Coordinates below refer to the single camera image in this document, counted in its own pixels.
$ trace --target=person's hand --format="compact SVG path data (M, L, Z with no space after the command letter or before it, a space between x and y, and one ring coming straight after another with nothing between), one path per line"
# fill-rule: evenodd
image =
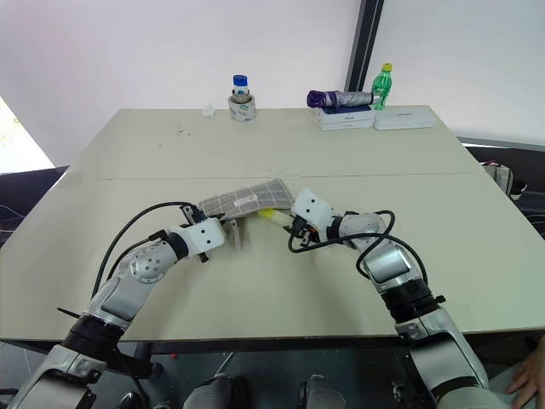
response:
M514 374L508 394L520 388L522 390L513 402L513 409L520 409L535 394L539 394L538 409L545 409L545 336L539 341L536 350L528 355Z

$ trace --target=gray floor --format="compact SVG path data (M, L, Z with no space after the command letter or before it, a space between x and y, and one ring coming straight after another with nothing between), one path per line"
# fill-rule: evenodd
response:
M134 344L122 344L121 349L130 354ZM479 353L487 360L499 362L485 365L493 377L524 357L527 348L517 338L486 347ZM393 383L406 383L403 355L404 349L392 348L237 353L226 373L248 379L255 409L295 408L299 384L314 373L326 376L344 394L349 408L394 408ZM173 407L181 407L192 389L210 378L226 356L185 354L173 359L169 355L156 355L153 360L163 365L163 374L154 381L144 381L144 388L152 403L171 400ZM43 357L0 343L0 388L19 388ZM128 377L105 372L93 386L98 396L93 408L115 408L119 399L133 388Z

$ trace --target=white wall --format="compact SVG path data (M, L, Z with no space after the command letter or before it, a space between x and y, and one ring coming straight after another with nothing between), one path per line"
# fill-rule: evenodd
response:
M56 165L123 107L258 107L342 89L359 0L4 0L0 95Z
M456 136L545 145L543 0L385 0L365 88L427 104Z

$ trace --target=gray cloth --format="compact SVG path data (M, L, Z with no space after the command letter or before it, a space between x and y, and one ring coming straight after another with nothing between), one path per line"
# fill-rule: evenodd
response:
M490 381L490 390L493 391L502 401L511 405L515 398L518 396L520 390L513 392L508 395L505 391L513 381L513 375L519 369L520 364L511 366L509 369L503 371L499 375L495 376ZM524 409L536 409L537 407L537 396L534 396L530 401L524 406Z

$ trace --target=green bottle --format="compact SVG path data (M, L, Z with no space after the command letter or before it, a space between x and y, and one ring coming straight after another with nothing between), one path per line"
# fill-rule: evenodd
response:
M384 109L386 104L386 99L388 94L390 94L390 89L392 88L392 76L390 72L392 71L392 64L389 62L382 65L382 72L378 74L373 81L373 87L371 92L373 94L378 94L381 96L381 99L378 101L378 104L372 105L377 111Z

